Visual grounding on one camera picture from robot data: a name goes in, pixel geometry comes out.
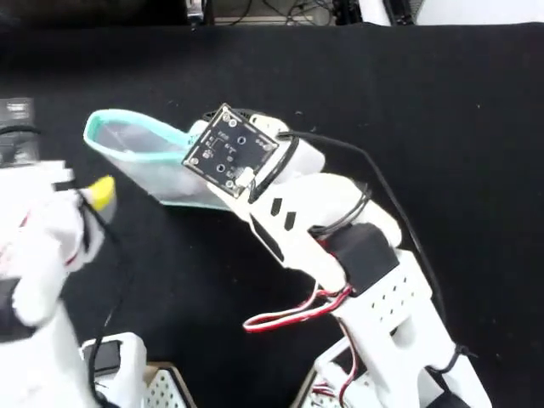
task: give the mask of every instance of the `circuit board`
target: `circuit board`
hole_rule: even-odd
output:
[[[217,114],[193,144],[184,165],[237,198],[246,188],[236,180],[251,169],[256,175],[278,144],[228,105]]]

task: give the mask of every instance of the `wire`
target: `wire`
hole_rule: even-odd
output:
[[[6,127],[0,127],[0,136],[6,133],[15,133],[15,132],[28,132],[28,133],[42,134],[42,131],[40,129],[32,125],[11,125]]]
[[[325,9],[329,13],[329,19],[325,24],[323,24],[323,25],[315,24],[313,20],[308,18],[306,13],[308,13],[311,10],[315,10],[315,9]],[[308,1],[308,2],[305,2],[305,3],[299,3],[298,0],[295,0],[293,5],[291,6],[291,8],[289,8],[289,11],[287,12],[287,16],[291,19],[291,21],[293,23],[295,23],[296,21],[293,20],[292,17],[302,15],[304,17],[304,19],[306,21],[308,21],[312,26],[328,26],[328,25],[331,24],[331,21],[332,21],[332,12],[333,12],[333,10],[331,10],[326,5],[324,0],[311,0],[311,1]]]
[[[299,313],[295,314],[288,314],[288,311],[258,314],[257,316],[246,320],[243,324],[243,327],[246,332],[249,333],[266,332],[269,330],[277,329],[278,327],[292,325],[294,323],[298,323],[299,321],[305,321],[313,319],[314,317],[326,315],[327,313],[336,310],[352,291],[353,288],[350,285],[347,285],[331,302],[325,303],[324,305],[317,308],[300,311]],[[318,296],[331,296],[331,294],[325,291],[322,291],[322,293],[320,293],[320,291],[316,292],[316,290],[314,290],[312,296],[310,297],[311,302],[309,299],[296,309],[299,309],[302,306],[304,306],[304,309],[306,309],[306,307],[308,307],[315,300],[315,297]]]
[[[338,402],[340,403],[341,407],[344,407],[343,403],[343,396],[346,394],[346,390],[349,387],[349,384],[353,382],[355,379],[355,376],[357,375],[357,370],[359,368],[359,360],[357,359],[357,352],[355,351],[355,343],[354,339],[351,337],[351,334],[349,333],[348,328],[342,321],[342,319],[337,318],[337,322],[340,325],[340,328],[342,329],[342,332],[344,336],[349,340],[349,349],[351,350],[351,370],[348,374],[348,378],[346,379],[345,383],[340,388],[340,391],[338,392]]]
[[[354,219],[359,217],[359,215],[363,212],[363,210],[366,207],[366,204],[371,199],[371,191],[368,188],[368,184],[365,184],[365,187],[361,191],[361,196],[359,200],[355,203],[355,206],[349,210],[345,215],[343,215],[340,219],[335,221],[334,223],[327,225],[326,227],[322,226],[314,226],[309,229],[309,233],[314,238],[320,238],[324,235],[332,234],[335,231],[340,230],[344,225],[349,224]]]
[[[276,14],[278,14],[281,17],[285,18],[286,19],[286,25],[289,23],[289,21],[291,21],[292,23],[295,22],[289,14],[283,14],[279,9],[277,9],[275,6],[270,4],[268,0],[263,0],[263,4],[266,7],[268,7],[269,9],[271,9],[272,11],[274,11]]]
[[[391,189],[391,186],[389,185],[388,181],[385,179],[385,176],[383,175],[382,170],[374,162],[371,155],[366,150],[361,149],[360,147],[355,146],[354,144],[343,142],[342,140],[332,139],[327,136],[323,136],[323,135],[315,134],[315,133],[289,131],[289,132],[278,133],[276,137],[279,139],[282,139],[282,138],[290,139],[292,137],[298,137],[300,139],[305,139],[308,141],[335,145],[337,147],[342,147],[344,149],[354,151],[365,157],[368,164],[372,167],[372,171],[376,174],[376,177],[378,181],[380,182],[380,184],[382,185],[385,193],[388,195],[389,200],[393,203],[395,210],[397,211],[400,218],[402,219],[402,222],[404,223],[406,229],[408,230],[411,241],[414,244],[414,247],[416,248],[417,253],[419,254],[419,258],[422,262],[423,268],[427,272],[427,276],[429,278],[431,287],[433,288],[433,297],[434,297],[436,309],[440,315],[440,318],[445,323],[446,313],[445,313],[444,297],[442,295],[442,290],[440,289],[440,283],[434,272],[433,266],[428,260],[427,254],[423,250],[422,243],[419,241],[419,238],[417,237],[416,231],[414,230],[411,224],[411,221],[408,218],[408,215],[406,215],[406,212],[404,208],[400,205],[400,202],[397,199],[396,195],[394,194],[393,189]]]
[[[289,164],[292,157],[295,156],[299,140],[299,138],[292,138],[286,152],[272,169],[272,171],[268,173],[263,181],[261,181],[257,186],[255,186],[255,184],[252,185],[252,189],[249,193],[249,198],[247,199],[250,204],[254,203],[264,193],[264,191],[269,188],[272,182],[274,182],[278,174],[285,170],[287,164]]]
[[[108,224],[104,221],[104,219],[100,216],[100,214],[93,208],[93,206],[87,201],[85,196],[82,194],[82,192],[77,188],[77,182],[74,179],[72,181],[74,184],[74,191],[79,196],[79,198],[82,201],[82,205],[89,210],[91,215],[94,217],[96,222],[99,224],[100,228],[104,231],[104,235],[107,236],[111,243],[116,247],[117,250],[117,265],[116,270],[121,270],[122,266],[127,265],[129,262],[128,254],[125,252],[124,247],[122,246],[121,240],[117,237],[117,235],[110,229]],[[111,319],[113,316],[119,311],[121,306],[123,305],[125,301],[125,297],[127,293],[129,292],[130,288],[133,285],[135,278],[134,273],[128,273],[127,274],[127,280],[124,282],[124,285],[122,286],[122,289],[119,292],[119,296],[117,300],[114,302],[113,306],[110,309],[110,312],[108,313],[107,317],[105,318],[104,324],[99,329],[99,333],[95,338],[93,347],[91,348],[91,354],[89,355],[88,359],[88,386],[91,391],[91,395],[93,396],[93,399],[96,401],[96,403],[103,408],[116,408],[116,405],[112,404],[111,402],[107,401],[105,397],[97,391],[95,387],[95,377],[94,377],[94,371],[95,371],[95,364],[96,364],[96,356],[98,354],[100,345],[102,344],[102,340],[104,340],[105,337],[105,331],[108,327],[108,325],[111,322]]]
[[[249,10],[251,9],[252,5],[253,5],[253,0],[249,0],[247,2],[246,8],[242,12],[240,18],[238,20],[233,21],[232,23],[230,23],[229,26],[235,26],[238,23],[240,23],[242,20],[244,20],[247,17],[247,15],[249,14]]]

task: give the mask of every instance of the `white robotic arm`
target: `white robotic arm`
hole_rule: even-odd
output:
[[[99,406],[60,291],[70,272],[98,253],[104,233],[87,204],[110,220],[115,185],[108,177],[87,189],[59,191],[72,181],[71,170],[62,162],[0,171],[0,187],[19,187],[3,201],[0,229],[2,406]],[[145,347],[131,333],[108,341],[122,344],[123,361],[117,381],[110,381],[104,394],[116,404],[112,406],[139,408]]]
[[[268,153],[285,141],[275,137],[285,129],[281,121],[261,115],[252,117],[249,123],[256,128],[224,105],[184,164],[249,223],[254,235],[283,267],[301,270],[317,282],[314,294],[303,306],[256,316],[252,322],[257,318],[295,322],[332,312],[366,368],[363,385],[356,384],[346,393],[354,372],[342,376],[339,372],[343,371],[333,361],[324,364],[319,360],[316,369],[320,378],[329,380],[328,386],[339,395],[340,404],[361,408],[490,407],[467,356],[459,355],[444,328],[414,255],[397,249],[402,236],[394,218],[370,200],[365,186],[336,174],[289,178],[265,186],[255,197],[259,180],[281,164],[281,159],[270,159]],[[228,149],[225,164],[235,176],[225,182],[217,174],[217,169],[224,168],[223,142],[230,143],[239,134],[244,134],[244,140],[252,137],[264,153],[244,146],[236,146],[234,152]],[[203,156],[201,147],[206,144],[210,148],[210,141],[216,150]],[[325,293],[320,293],[319,286]],[[324,295],[334,300],[324,308],[312,309],[312,313],[301,313],[317,296]],[[295,318],[288,320],[287,316],[293,314]],[[253,332],[274,326],[247,323],[247,330],[259,329]],[[444,381],[439,381],[444,392],[430,377],[430,371],[442,376]],[[429,390],[434,392],[432,398],[428,397]]]

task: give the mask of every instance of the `plastic bag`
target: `plastic bag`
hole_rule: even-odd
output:
[[[197,121],[185,133],[130,110],[97,110],[83,139],[161,204],[226,210],[206,182],[182,164],[206,126]]]

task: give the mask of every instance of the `black background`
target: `black background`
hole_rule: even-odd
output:
[[[541,406],[542,44],[541,25],[19,31],[0,40],[0,95],[35,98],[44,158],[68,160],[82,182],[116,176],[114,228],[138,277],[110,331],[134,331],[152,360],[173,361],[200,407],[286,406],[339,331],[324,318],[246,334],[245,318],[300,302],[311,282],[282,270],[233,215],[147,197],[82,142],[94,110],[186,129],[228,102],[367,148],[495,406]],[[329,170],[375,184],[358,156],[324,151]],[[82,340],[117,294],[114,264],[105,245],[66,286]]]

